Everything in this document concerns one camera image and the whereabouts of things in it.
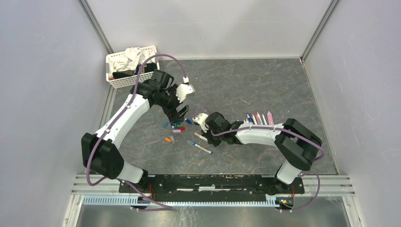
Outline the clear capped blue marker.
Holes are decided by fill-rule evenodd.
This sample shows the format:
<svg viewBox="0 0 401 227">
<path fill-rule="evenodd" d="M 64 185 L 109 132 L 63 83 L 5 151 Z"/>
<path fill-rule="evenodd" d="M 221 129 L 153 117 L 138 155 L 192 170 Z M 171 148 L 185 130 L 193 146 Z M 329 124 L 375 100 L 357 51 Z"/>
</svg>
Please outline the clear capped blue marker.
<svg viewBox="0 0 401 227">
<path fill-rule="evenodd" d="M 193 142 L 191 140 L 187 140 L 187 143 L 192 145 L 192 146 L 194 146 L 194 147 L 197 147 L 198 149 L 201 149 L 201 150 L 203 150 L 203 151 L 205 151 L 205 152 L 207 152 L 209 154 L 213 154 L 213 152 L 211 150 L 206 149 L 206 148 L 200 146 L 199 144 L 197 144 L 197 143 L 195 143 L 195 142 Z"/>
</svg>

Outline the peach capped marker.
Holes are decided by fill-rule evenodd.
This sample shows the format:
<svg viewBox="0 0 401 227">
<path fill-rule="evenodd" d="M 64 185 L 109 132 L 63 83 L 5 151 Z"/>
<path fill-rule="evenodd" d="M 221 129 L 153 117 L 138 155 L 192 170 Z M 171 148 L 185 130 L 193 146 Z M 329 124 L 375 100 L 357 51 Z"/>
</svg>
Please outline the peach capped marker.
<svg viewBox="0 0 401 227">
<path fill-rule="evenodd" d="M 195 132 L 194 135 L 197 136 L 198 138 L 200 138 L 201 140 L 208 142 L 208 139 L 206 137 L 200 135 L 199 133 Z"/>
</svg>

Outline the pink highlighter marker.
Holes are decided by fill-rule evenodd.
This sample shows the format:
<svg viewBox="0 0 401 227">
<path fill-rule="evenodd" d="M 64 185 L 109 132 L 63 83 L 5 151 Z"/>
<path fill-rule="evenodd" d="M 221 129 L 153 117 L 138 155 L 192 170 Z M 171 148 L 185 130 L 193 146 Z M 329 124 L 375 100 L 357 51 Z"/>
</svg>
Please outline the pink highlighter marker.
<svg viewBox="0 0 401 227">
<path fill-rule="evenodd" d="M 273 125 L 274 124 L 274 120 L 273 120 L 272 113 L 270 111 L 267 112 L 267 118 L 268 118 L 269 125 Z"/>
</svg>

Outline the blue capped acrylic marker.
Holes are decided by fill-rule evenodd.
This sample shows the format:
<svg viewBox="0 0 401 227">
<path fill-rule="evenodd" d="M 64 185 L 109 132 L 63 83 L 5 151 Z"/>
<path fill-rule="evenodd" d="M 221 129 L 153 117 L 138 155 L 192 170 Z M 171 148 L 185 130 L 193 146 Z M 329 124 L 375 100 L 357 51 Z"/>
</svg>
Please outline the blue capped acrylic marker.
<svg viewBox="0 0 401 227">
<path fill-rule="evenodd" d="M 247 114 L 247 119 L 248 119 L 249 123 L 254 124 L 254 120 L 249 113 Z"/>
</svg>

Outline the red capped pink marker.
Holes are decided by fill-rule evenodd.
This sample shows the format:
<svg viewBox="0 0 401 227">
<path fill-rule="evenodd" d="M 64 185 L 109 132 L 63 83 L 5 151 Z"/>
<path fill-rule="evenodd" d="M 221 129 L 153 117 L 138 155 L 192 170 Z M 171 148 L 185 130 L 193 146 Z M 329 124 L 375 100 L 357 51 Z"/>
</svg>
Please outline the red capped pink marker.
<svg viewBox="0 0 401 227">
<path fill-rule="evenodd" d="M 256 114 L 256 118 L 257 118 L 258 124 L 263 125 L 263 121 L 262 121 L 261 116 L 260 116 L 260 114 L 258 112 Z"/>
</svg>

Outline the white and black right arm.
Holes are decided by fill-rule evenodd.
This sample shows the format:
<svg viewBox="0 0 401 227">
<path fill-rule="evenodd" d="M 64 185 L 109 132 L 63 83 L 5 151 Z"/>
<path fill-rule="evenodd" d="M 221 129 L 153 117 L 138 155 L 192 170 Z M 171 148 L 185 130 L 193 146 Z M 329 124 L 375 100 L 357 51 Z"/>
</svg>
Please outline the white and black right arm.
<svg viewBox="0 0 401 227">
<path fill-rule="evenodd" d="M 285 158 L 273 180 L 273 187 L 279 193 L 287 192 L 295 178 L 310 171 L 313 163 L 324 156 L 322 140 L 293 118 L 281 124 L 260 125 L 229 122 L 221 113 L 213 112 L 200 113 L 193 120 L 200 126 L 208 143 L 215 147 L 221 142 L 276 147 Z"/>
</svg>

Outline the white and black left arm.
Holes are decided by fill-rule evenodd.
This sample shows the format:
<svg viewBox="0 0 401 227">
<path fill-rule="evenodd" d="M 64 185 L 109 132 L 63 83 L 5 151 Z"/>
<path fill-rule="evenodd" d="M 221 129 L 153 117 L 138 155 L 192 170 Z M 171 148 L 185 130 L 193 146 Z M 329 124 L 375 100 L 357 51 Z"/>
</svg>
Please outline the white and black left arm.
<svg viewBox="0 0 401 227">
<path fill-rule="evenodd" d="M 178 85 L 170 74 L 160 70 L 154 70 L 150 79 L 135 84 L 126 101 L 103 127 L 83 135 L 82 159 L 87 172 L 129 181 L 136 192 L 144 192 L 148 188 L 146 170 L 125 161 L 118 149 L 133 125 L 154 105 L 162 108 L 170 123 L 183 122 L 189 107 L 185 105 L 181 110 L 178 107 L 194 92 L 188 77 Z"/>
</svg>

